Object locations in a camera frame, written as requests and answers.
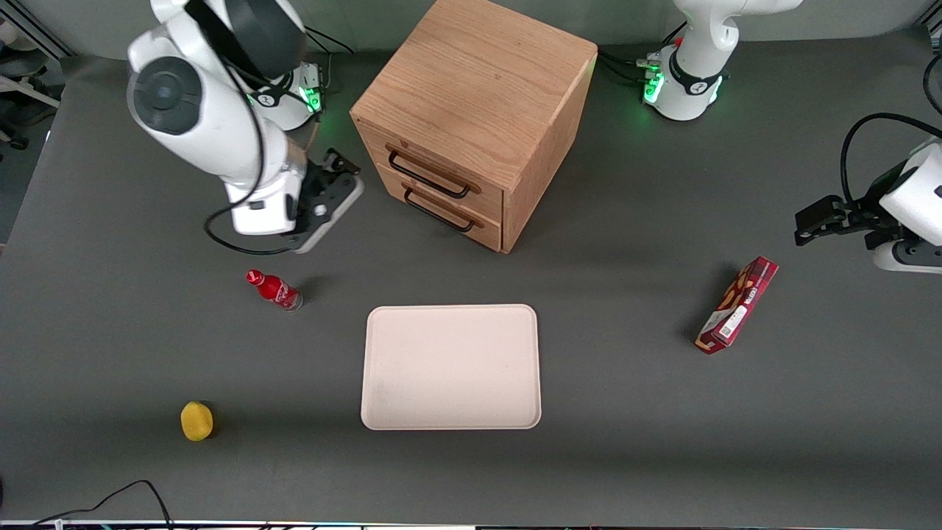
wooden drawer cabinet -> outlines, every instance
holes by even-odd
[[[456,206],[434,193],[423,190],[414,181],[402,178],[386,168],[378,168],[386,191],[403,203],[454,228],[491,250],[500,250],[500,224],[476,211]]]
[[[389,193],[508,253],[569,151],[595,45],[438,0],[350,110]]]
[[[363,135],[363,140],[377,168],[409,178],[414,188],[426,191],[427,195],[471,208],[500,224],[504,195],[494,184],[445,169],[430,162],[430,157],[417,155],[407,141],[382,132],[370,131]]]

lemon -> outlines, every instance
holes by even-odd
[[[202,441],[213,432],[213,413],[198,401],[191,401],[180,412],[183,434],[190,441]]]

gray wall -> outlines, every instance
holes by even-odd
[[[659,40],[683,21],[669,0],[496,0],[603,44]],[[123,58],[156,24],[146,0],[21,0],[81,54]],[[432,0],[291,0],[308,25],[355,49],[396,48]],[[909,25],[932,0],[805,0],[794,11],[740,19],[748,41],[879,35]]]

barcode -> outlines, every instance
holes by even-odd
[[[729,320],[726,321],[723,328],[720,329],[720,336],[724,339],[732,337],[744,316],[746,316],[746,308],[744,306],[737,307],[736,310],[733,311],[733,314],[729,316]]]

coca-cola bottle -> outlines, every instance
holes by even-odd
[[[262,295],[262,298],[280,306],[285,311],[297,311],[304,303],[304,298],[298,290],[286,284],[278,276],[262,274],[252,269],[246,273],[245,279],[258,289],[258,293]]]

